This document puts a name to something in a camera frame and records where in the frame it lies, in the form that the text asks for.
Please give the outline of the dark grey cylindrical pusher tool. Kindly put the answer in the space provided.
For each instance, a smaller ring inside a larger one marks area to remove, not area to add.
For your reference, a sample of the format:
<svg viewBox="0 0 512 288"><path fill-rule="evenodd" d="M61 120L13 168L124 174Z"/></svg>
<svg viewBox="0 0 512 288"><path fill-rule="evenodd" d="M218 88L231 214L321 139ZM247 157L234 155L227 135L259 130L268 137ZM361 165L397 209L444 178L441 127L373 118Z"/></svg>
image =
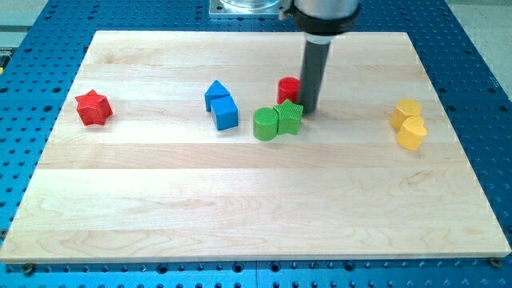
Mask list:
<svg viewBox="0 0 512 288"><path fill-rule="evenodd" d="M316 111L332 39L333 36L306 34L298 91L298 103L305 114Z"/></svg>

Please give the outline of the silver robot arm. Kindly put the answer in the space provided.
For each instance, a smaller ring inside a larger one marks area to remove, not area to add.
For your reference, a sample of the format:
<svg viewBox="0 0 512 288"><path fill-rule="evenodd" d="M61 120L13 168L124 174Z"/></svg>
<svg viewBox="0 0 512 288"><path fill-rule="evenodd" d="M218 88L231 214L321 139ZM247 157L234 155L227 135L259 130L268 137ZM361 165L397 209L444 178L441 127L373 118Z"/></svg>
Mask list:
<svg viewBox="0 0 512 288"><path fill-rule="evenodd" d="M316 111L332 39L352 30L361 10L359 0L288 0L279 18L293 19L305 36L297 101L305 114Z"/></svg>

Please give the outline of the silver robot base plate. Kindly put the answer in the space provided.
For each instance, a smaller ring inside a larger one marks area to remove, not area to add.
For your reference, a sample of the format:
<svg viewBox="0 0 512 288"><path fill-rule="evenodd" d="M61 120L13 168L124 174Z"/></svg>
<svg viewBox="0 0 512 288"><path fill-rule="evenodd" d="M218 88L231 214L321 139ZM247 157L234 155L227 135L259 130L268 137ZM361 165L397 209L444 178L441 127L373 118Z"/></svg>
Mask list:
<svg viewBox="0 0 512 288"><path fill-rule="evenodd" d="M274 15L281 7L282 0L209 0L209 15Z"/></svg>

